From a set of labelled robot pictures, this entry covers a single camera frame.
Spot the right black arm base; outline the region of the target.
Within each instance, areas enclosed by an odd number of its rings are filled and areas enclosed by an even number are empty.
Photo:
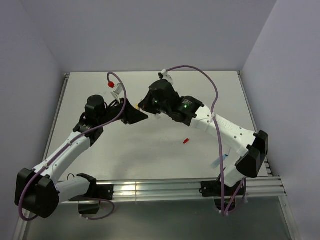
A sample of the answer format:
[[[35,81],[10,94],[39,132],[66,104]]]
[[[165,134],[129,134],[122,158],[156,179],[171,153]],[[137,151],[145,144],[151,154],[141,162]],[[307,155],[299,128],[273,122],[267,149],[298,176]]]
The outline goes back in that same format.
[[[224,195],[226,197],[232,197],[235,194],[238,187],[240,186],[240,183],[241,182],[238,181],[233,187],[225,185]],[[221,197],[222,184],[218,180],[201,181],[199,193],[202,194],[203,197]]]

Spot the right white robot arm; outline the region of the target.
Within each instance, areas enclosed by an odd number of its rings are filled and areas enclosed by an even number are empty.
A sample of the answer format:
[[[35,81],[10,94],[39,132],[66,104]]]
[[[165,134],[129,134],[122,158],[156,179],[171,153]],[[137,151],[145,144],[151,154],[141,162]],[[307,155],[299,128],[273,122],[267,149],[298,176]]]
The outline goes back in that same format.
[[[149,86],[138,107],[153,115],[165,114],[173,121],[198,129],[226,144],[239,156],[239,160],[220,172],[217,191],[229,194],[243,178],[256,178],[268,153],[268,134],[242,128],[222,116],[211,112],[200,100],[192,96],[179,96],[171,83],[160,79]]]

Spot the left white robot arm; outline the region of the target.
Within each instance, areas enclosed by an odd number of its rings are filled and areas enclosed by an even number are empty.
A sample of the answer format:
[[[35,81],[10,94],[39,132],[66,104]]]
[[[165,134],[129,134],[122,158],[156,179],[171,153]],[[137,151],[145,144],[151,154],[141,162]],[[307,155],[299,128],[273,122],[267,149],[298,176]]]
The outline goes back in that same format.
[[[17,175],[14,203],[24,221],[23,210],[36,217],[48,218],[59,204],[73,198],[91,200],[98,193],[97,179],[85,173],[60,182],[62,174],[86,150],[92,147],[104,132],[103,127],[115,121],[132,125],[148,116],[121,98],[111,105],[101,95],[87,99],[80,116],[67,140],[52,155],[32,169],[23,168]]]

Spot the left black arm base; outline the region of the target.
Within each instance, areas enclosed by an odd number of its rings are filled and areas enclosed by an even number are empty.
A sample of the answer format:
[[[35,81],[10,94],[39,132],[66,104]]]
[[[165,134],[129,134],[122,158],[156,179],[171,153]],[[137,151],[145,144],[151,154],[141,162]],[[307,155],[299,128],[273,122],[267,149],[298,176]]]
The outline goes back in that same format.
[[[112,200],[114,194],[113,184],[96,184],[90,186],[88,191],[82,195],[84,198]]]

